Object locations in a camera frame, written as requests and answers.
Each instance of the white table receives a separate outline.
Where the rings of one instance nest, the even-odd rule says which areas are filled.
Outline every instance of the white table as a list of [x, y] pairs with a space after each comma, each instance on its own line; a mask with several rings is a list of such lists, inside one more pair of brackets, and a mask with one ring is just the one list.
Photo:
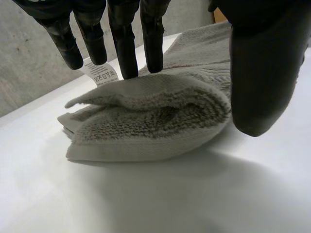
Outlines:
[[[142, 47], [137, 57], [141, 68]], [[0, 232], [311, 232], [310, 75], [308, 49], [290, 106], [262, 137], [230, 125], [157, 163], [67, 161], [70, 140], [56, 118], [95, 84], [82, 76], [58, 88], [0, 118]]]

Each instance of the robotic hand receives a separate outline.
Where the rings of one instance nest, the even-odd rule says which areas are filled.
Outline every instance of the robotic hand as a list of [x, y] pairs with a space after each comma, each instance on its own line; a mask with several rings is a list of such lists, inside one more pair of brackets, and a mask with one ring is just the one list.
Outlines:
[[[79, 69], [83, 59], [69, 25], [74, 12], [95, 65], [107, 61], [100, 20], [105, 0], [13, 0], [49, 33], [65, 62]], [[147, 67], [163, 68], [162, 17], [171, 0], [108, 0], [108, 16], [122, 75], [138, 76], [131, 23], [140, 5]], [[286, 109], [311, 34], [310, 0], [211, 0], [232, 24], [230, 41], [232, 115], [251, 136], [265, 133]]]

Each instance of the towel tag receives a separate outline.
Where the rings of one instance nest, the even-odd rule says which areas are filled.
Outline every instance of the towel tag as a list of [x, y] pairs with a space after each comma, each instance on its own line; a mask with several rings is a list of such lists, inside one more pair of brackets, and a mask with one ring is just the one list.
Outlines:
[[89, 57], [84, 59], [83, 62], [84, 65], [80, 68], [80, 70], [89, 76], [97, 86], [105, 85], [107, 83], [119, 80], [116, 71], [108, 63], [96, 66], [92, 63]]

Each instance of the terry cloth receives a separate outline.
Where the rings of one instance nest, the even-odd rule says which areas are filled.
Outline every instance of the terry cloth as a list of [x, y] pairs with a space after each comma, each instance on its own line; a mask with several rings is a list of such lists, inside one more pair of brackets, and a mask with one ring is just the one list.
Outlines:
[[228, 22], [182, 33], [163, 71], [109, 83], [71, 100], [90, 106], [58, 118], [70, 160], [155, 161], [193, 150], [231, 116]]

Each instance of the concrete wall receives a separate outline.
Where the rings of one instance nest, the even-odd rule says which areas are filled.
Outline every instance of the concrete wall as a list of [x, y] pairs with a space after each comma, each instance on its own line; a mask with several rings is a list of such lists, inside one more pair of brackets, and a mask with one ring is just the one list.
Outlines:
[[[163, 24], [171, 35], [213, 22], [208, 0], [172, 0]], [[88, 57], [78, 26], [71, 27], [83, 58]], [[108, 60], [116, 58], [107, 10], [102, 18]], [[143, 44], [139, 14], [133, 22], [136, 46]], [[11, 0], [0, 0], [0, 116], [80, 77], [70, 70], [45, 29]]]

